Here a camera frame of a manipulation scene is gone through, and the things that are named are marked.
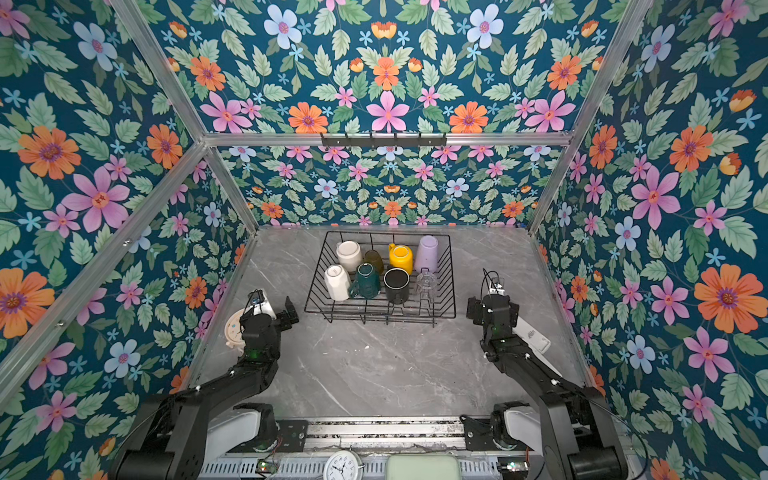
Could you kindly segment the cream white mug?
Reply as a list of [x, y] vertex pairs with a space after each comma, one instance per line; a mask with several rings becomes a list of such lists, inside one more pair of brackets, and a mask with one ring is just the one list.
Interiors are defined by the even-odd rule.
[[330, 265], [324, 272], [324, 281], [332, 301], [342, 302], [350, 298], [350, 277], [343, 266], [339, 264]]

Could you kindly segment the clear glass cup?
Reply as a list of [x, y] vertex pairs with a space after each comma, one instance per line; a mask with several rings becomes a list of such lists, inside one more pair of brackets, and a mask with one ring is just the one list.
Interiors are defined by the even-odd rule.
[[417, 291], [421, 300], [434, 302], [437, 296], [438, 280], [427, 267], [423, 267], [417, 278]]

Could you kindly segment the white mug green handle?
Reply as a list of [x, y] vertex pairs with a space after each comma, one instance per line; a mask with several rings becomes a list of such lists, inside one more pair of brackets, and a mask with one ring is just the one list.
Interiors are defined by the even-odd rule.
[[348, 289], [349, 296], [372, 300], [378, 296], [379, 292], [380, 276], [376, 268], [367, 262], [360, 264]]

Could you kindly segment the red interior white mug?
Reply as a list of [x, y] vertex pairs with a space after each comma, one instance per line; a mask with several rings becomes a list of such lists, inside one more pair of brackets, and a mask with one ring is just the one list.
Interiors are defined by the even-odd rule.
[[347, 272], [353, 273], [364, 262], [359, 243], [352, 240], [342, 241], [336, 245], [338, 264]]

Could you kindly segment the lavender plastic cup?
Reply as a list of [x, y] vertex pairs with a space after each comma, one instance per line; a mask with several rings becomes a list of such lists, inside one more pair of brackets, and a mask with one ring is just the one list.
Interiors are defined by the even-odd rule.
[[435, 236], [425, 235], [420, 238], [417, 247], [414, 270], [417, 274], [438, 271], [439, 242]]

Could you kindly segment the olive green glass cup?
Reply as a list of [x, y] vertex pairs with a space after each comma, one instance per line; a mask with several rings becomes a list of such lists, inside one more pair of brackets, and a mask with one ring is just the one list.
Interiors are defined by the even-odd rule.
[[373, 249], [366, 251], [364, 254], [364, 262], [370, 263], [374, 267], [378, 275], [383, 274], [385, 270], [384, 262], [378, 251]]

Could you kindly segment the black mug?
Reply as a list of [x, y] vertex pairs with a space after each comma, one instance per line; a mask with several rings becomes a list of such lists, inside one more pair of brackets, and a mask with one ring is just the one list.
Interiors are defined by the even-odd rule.
[[410, 275], [402, 268], [390, 268], [383, 275], [386, 298], [390, 304], [402, 305], [410, 293]]

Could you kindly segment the yellow mug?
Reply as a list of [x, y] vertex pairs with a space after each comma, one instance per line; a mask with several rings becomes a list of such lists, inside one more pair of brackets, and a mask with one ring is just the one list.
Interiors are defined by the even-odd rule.
[[388, 248], [389, 264], [392, 268], [399, 268], [411, 275], [414, 268], [414, 256], [412, 249], [407, 245], [392, 243]]

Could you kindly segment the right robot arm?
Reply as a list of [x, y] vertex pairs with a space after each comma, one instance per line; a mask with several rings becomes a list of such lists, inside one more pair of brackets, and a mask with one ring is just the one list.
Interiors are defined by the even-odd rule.
[[602, 394], [563, 378], [539, 358], [516, 331], [518, 313], [519, 306], [507, 295], [489, 293], [467, 301], [467, 317], [483, 328], [485, 358], [531, 400], [494, 406], [489, 418], [493, 441], [522, 443], [542, 455], [552, 479], [626, 479], [627, 460]]

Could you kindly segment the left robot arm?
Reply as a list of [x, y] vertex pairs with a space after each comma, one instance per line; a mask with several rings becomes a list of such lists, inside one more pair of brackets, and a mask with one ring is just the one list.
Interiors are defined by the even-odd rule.
[[234, 366], [203, 384], [157, 395], [140, 407], [108, 471], [110, 479], [196, 479], [204, 464], [241, 444], [278, 444], [273, 407], [250, 399], [278, 371], [282, 333], [299, 322], [295, 305], [274, 313], [256, 290], [238, 320], [243, 353]]

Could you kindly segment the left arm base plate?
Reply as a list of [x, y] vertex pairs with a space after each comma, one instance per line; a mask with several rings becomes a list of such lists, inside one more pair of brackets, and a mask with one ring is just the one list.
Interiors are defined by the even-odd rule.
[[300, 453], [308, 439], [309, 422], [306, 420], [277, 420], [267, 435], [256, 437], [238, 445], [238, 453]]

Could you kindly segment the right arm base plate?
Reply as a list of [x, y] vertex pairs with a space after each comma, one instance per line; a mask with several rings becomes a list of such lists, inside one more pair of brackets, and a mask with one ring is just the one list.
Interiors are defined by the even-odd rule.
[[491, 417], [460, 415], [465, 449], [469, 451], [513, 452], [527, 450], [527, 446], [501, 433], [501, 423]]

